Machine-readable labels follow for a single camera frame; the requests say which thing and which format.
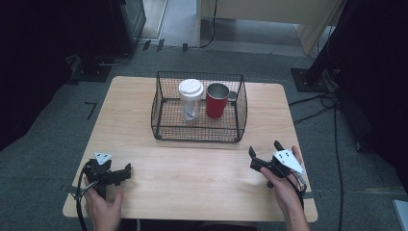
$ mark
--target wooden desk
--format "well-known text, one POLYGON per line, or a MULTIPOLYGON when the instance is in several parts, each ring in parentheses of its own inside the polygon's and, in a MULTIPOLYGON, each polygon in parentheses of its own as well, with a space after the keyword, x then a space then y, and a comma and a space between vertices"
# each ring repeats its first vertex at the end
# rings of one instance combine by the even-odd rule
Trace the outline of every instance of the wooden desk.
MULTIPOLYGON (((328 25, 336 25, 344 0, 218 0, 217 17, 295 24, 306 55, 328 25)), ((216 0, 197 0, 198 45, 201 19, 213 18, 216 0)))
MULTIPOLYGON (((110 153, 111 170, 133 167, 132 178, 122 183, 123 218, 284 220, 267 180, 249 167, 248 156, 250 145, 264 160, 270 160, 275 140, 284 147, 298 145, 282 86, 245 84, 248 117, 241 142, 197 143, 153 138, 155 84, 154 78, 113 79, 73 185, 94 152, 110 153)), ((108 200, 114 190, 108 187, 108 200)), ((317 220, 314 199, 305 199, 305 213, 308 221, 317 220)), ((77 217, 71 195, 64 214, 77 217)))

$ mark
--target wire basket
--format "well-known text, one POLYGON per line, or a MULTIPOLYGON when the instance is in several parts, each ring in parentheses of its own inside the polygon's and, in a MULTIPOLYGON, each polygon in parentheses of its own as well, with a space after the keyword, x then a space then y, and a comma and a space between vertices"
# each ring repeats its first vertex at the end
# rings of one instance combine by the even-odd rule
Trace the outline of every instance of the wire basket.
POLYGON ((153 136, 165 141, 239 142, 245 130, 247 102, 243 76, 202 72, 159 71, 154 97, 151 127, 153 136), (179 84, 186 79, 197 79, 204 87, 198 120, 183 119, 179 84), (210 118, 205 113, 207 87, 221 83, 230 95, 221 118, 210 118))

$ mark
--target carpeted floor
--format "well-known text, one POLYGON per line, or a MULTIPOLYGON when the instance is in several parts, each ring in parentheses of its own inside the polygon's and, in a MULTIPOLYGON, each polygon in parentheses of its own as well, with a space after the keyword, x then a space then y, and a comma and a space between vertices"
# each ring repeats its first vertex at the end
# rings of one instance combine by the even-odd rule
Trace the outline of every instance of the carpeted floor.
MULTIPOLYGON (((81 230, 76 218, 63 215, 69 185, 87 146, 93 125, 115 76, 155 77, 158 70, 240 73, 246 82, 281 84, 289 102, 317 95, 298 92, 291 67, 308 68, 314 59, 270 54, 156 47, 137 50, 114 66, 106 83, 64 85, 26 136, 0 152, 0 230, 81 230), (92 105, 96 103, 93 114, 92 105)), ((291 107, 293 120, 323 108, 319 100, 291 107)), ((399 230, 392 200, 408 200, 395 171, 375 154, 355 150, 353 134, 341 110, 295 125, 319 212, 313 230, 399 230), (338 164, 343 177, 343 193, 338 164)), ((260 222, 264 230, 285 230, 282 222, 260 222)))

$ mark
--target white lid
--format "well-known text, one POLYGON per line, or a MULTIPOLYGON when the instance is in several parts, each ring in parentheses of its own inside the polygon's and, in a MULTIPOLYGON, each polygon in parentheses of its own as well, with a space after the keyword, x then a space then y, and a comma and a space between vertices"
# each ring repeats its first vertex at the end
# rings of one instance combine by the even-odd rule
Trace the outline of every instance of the white lid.
POLYGON ((197 100, 201 98, 204 87, 196 79, 187 79, 180 83, 180 97, 185 100, 197 100))

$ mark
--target red mug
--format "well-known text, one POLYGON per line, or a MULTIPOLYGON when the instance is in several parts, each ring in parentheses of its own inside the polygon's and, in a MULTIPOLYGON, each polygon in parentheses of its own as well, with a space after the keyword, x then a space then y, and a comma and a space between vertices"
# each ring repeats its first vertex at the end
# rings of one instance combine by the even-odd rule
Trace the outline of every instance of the red mug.
POLYGON ((230 90, 221 83, 213 83, 207 87, 206 114, 210 118, 220 118, 228 102, 230 90))

